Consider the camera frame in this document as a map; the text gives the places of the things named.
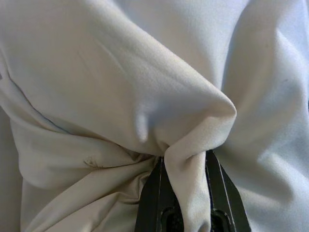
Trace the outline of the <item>plain white pillow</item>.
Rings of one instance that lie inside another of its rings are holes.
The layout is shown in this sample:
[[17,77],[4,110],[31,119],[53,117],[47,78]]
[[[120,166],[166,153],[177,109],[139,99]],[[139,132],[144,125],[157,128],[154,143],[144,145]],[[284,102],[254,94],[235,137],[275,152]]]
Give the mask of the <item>plain white pillow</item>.
[[309,232],[309,0],[0,0],[20,232],[133,232],[159,157],[210,232],[214,150],[252,232]]

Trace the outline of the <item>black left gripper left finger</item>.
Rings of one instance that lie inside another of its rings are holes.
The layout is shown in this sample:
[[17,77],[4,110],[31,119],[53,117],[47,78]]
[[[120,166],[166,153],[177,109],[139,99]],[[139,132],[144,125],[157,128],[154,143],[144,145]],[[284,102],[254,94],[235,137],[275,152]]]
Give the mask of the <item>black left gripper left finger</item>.
[[143,186],[134,232],[184,232],[181,209],[163,157]]

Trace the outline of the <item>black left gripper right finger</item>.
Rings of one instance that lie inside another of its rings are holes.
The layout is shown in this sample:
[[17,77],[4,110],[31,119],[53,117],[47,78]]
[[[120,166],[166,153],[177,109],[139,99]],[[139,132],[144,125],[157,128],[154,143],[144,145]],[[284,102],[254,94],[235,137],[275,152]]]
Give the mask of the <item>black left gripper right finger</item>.
[[252,232],[239,191],[213,150],[206,152],[205,172],[211,200],[211,232]]

